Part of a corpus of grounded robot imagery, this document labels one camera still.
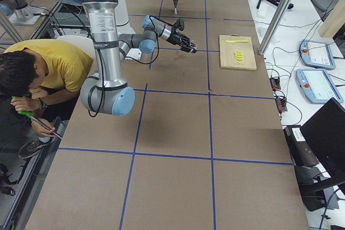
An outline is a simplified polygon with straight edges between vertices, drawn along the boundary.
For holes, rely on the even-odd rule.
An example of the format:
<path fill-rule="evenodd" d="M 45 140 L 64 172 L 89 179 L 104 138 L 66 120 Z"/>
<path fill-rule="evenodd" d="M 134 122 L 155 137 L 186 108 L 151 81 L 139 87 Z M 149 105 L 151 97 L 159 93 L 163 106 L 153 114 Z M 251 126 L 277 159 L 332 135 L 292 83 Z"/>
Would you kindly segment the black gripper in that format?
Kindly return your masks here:
<path fill-rule="evenodd" d="M 180 50 L 186 53 L 191 53 L 190 47 L 197 47 L 198 45 L 197 41 L 191 40 L 189 37 L 175 29 L 171 31 L 168 42 L 173 45 L 180 46 Z"/>

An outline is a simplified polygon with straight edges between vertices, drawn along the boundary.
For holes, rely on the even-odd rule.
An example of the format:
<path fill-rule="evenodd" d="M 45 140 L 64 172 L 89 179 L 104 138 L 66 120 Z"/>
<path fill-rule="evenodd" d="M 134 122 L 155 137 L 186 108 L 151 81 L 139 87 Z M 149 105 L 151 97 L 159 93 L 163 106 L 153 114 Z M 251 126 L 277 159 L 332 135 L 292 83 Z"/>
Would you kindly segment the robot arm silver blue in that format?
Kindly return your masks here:
<path fill-rule="evenodd" d="M 126 2 L 122 0 L 59 0 L 81 5 L 90 23 L 90 34 L 96 53 L 98 69 L 84 81 L 80 98 L 84 107 L 95 114 L 127 115 L 135 101 L 134 90 L 121 74 L 121 62 L 136 48 L 151 54 L 159 38 L 178 45 L 181 51 L 195 53 L 195 44 L 181 32 L 184 22 L 178 19 L 169 24 L 154 16 L 146 16 L 143 33 L 118 33 L 116 15 L 127 17 Z"/>

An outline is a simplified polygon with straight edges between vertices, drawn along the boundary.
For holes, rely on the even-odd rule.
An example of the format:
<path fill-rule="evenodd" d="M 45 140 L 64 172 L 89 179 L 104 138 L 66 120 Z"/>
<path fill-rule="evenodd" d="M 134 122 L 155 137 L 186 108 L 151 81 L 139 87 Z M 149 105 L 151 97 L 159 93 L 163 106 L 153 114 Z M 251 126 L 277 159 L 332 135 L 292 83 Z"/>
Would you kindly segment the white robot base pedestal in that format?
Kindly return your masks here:
<path fill-rule="evenodd" d="M 121 34 L 135 34 L 136 32 L 130 25 L 126 0 L 118 0 L 118 4 L 115 8 L 115 20 L 116 20 L 116 30 L 118 36 Z M 142 52 L 138 48 L 132 48 L 129 51 L 129 57 L 135 60 L 141 59 Z"/>

